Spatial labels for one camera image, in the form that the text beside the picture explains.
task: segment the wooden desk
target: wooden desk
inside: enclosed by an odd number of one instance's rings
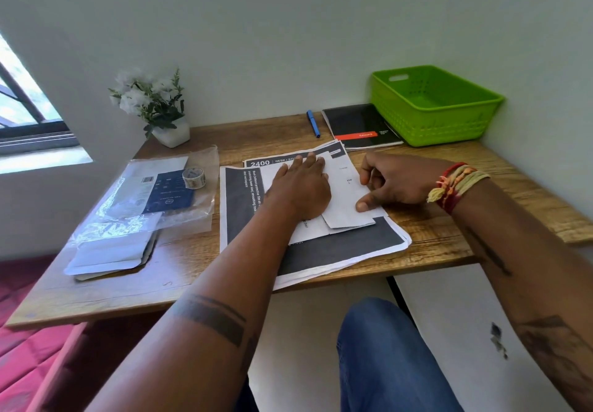
[[[321,139],[313,136],[305,114],[194,128],[188,143],[171,150],[152,138],[138,151],[137,157],[172,156],[216,144],[221,165],[241,166],[247,158],[312,148],[329,141],[331,133],[320,114],[317,114],[317,123]],[[590,221],[477,141],[424,148],[397,146],[384,151],[465,161],[479,167],[565,242],[593,241]],[[360,166],[363,155],[364,152],[350,153],[355,166]],[[166,308],[218,255],[218,203],[217,196],[212,231],[181,240],[160,238],[152,259],[136,273],[77,282],[62,272],[73,256],[72,251],[63,250],[7,325],[14,328],[52,326]],[[469,246],[451,218],[437,206],[396,206],[388,211],[410,234],[413,243],[408,250],[367,259],[293,288],[312,288],[363,275],[387,276],[472,262]]]

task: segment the green plastic basket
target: green plastic basket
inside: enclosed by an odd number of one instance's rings
[[[504,97],[435,67],[373,72],[371,103],[414,147],[480,137]]]

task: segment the red label on notebook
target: red label on notebook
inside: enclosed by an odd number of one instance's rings
[[[352,140],[355,138],[377,137],[379,134],[376,131],[355,132],[354,134],[342,134],[341,136],[334,136],[338,140]]]

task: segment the white flower pot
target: white flower pot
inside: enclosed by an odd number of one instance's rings
[[[189,140],[189,125],[186,118],[178,118],[173,124],[177,128],[154,128],[152,130],[152,135],[169,148],[174,148]]]

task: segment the clear plastic packaging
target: clear plastic packaging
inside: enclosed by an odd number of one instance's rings
[[[144,213],[157,175],[190,167],[204,170],[206,185],[192,190],[189,207]],[[218,173],[217,146],[168,158],[132,159],[68,244],[79,246],[84,242],[174,227],[186,230],[184,233],[210,231]]]

